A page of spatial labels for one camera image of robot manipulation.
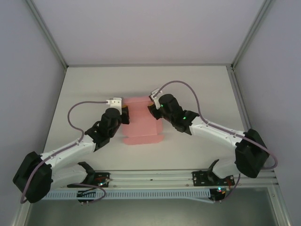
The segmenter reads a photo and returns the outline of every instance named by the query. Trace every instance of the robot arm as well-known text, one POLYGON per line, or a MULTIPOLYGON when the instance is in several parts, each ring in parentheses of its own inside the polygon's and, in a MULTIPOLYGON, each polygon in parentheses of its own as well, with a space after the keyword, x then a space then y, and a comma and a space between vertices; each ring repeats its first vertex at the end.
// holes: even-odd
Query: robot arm
POLYGON ((35 152, 29 153, 23 160, 19 170, 14 176, 13 182, 21 192, 24 191, 26 183, 34 169, 50 156, 35 172, 26 192, 26 198, 34 203, 42 199, 50 190, 73 183, 91 184, 95 171, 86 163, 80 162, 71 167, 67 165, 77 163, 77 159, 86 154, 97 151, 109 143, 114 137, 120 125, 129 124, 128 107, 122 107, 121 98, 108 100, 110 108, 89 128, 83 138, 71 142, 63 147, 47 153, 38 155, 35 152), (52 155, 64 148, 72 146, 65 151, 52 155))
POLYGON ((164 118, 169 121, 179 132, 189 135, 201 136, 214 142, 227 146, 233 151, 233 156, 227 159, 217 159, 206 172, 206 179, 214 182, 230 175, 243 173, 247 177, 256 178, 263 167, 269 154, 257 146, 236 136, 249 138, 258 144, 265 146, 259 134, 250 129, 247 132, 236 131, 216 123, 203 121, 198 113, 183 110, 176 98, 171 94, 158 93, 154 90, 150 98, 153 104, 149 111, 156 118, 164 118))

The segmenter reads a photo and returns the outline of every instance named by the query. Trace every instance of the white wall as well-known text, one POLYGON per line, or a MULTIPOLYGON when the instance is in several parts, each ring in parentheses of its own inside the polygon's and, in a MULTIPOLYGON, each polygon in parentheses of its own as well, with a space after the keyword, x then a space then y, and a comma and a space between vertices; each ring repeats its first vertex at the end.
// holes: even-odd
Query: white wall
POLYGON ((24 156, 44 148, 64 78, 22 0, 0 1, 0 225, 20 192, 12 182, 24 156))
POLYGON ((69 65, 231 63, 264 0, 33 0, 69 65))
POLYGON ((277 178, 301 225, 301 1, 277 0, 237 70, 251 123, 276 153, 277 178))

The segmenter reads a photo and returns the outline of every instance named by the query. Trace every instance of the black joint housing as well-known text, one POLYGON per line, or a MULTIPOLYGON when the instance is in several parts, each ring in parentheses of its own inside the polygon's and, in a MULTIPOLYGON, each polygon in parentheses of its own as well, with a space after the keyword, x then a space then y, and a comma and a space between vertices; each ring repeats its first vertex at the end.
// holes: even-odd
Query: black joint housing
MULTIPOLYGON (((42 162, 42 159, 35 152, 27 154, 24 158, 16 175, 13 178, 14 184, 21 192, 24 191, 29 176, 40 162, 42 162)), ((47 193, 50 191, 52 183, 51 176, 51 165, 44 163, 35 173, 25 194, 25 197, 30 203, 35 203, 41 200, 45 195, 47 195, 47 193)))
MULTIPOLYGON (((245 137, 266 147, 259 133, 254 129, 249 129, 245 133, 245 137)), ((269 154, 246 140, 236 143, 236 146, 235 156, 238 170, 249 178, 256 178, 269 154)))
POLYGON ((89 135, 96 144, 95 151, 109 143, 110 138, 114 137, 121 123, 119 110, 111 107, 105 111, 100 121, 97 121, 85 132, 85 135, 89 135))
POLYGON ((156 118, 164 118, 169 121, 172 126, 181 133, 191 135, 189 126, 199 114, 183 110, 177 99, 171 94, 165 94, 159 98, 161 107, 157 110, 155 105, 149 106, 150 113, 156 118))
POLYGON ((129 116, 129 113, 128 113, 128 106, 123 106, 122 107, 122 114, 121 114, 121 123, 122 124, 130 124, 130 116, 129 116))

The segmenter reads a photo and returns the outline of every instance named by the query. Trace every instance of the pink object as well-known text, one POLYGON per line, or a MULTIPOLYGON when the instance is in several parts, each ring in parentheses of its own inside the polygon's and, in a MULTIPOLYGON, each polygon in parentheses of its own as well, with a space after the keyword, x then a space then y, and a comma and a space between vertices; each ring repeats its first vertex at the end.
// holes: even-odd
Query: pink object
POLYGON ((123 142, 127 145, 161 142, 164 138, 164 135, 159 135, 163 131, 162 120, 156 120, 149 112, 149 97, 126 98, 124 103, 128 106, 130 124, 122 124, 122 133, 127 136, 123 142))

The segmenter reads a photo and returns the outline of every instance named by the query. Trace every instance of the white bracket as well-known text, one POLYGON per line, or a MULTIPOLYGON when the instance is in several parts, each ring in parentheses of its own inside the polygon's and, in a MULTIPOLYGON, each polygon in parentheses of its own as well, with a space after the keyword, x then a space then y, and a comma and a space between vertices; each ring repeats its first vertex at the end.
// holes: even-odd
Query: white bracket
POLYGON ((160 91, 159 93, 158 93, 158 91, 159 91, 159 88, 156 88, 154 91, 152 91, 150 93, 150 97, 151 97, 152 101, 155 103, 156 109, 159 109, 161 107, 161 105, 159 103, 159 99, 161 96, 163 96, 162 91, 160 91))
POLYGON ((122 115, 122 98, 121 97, 114 97, 113 99, 107 100, 107 105, 110 105, 112 108, 116 108, 120 115, 122 115))

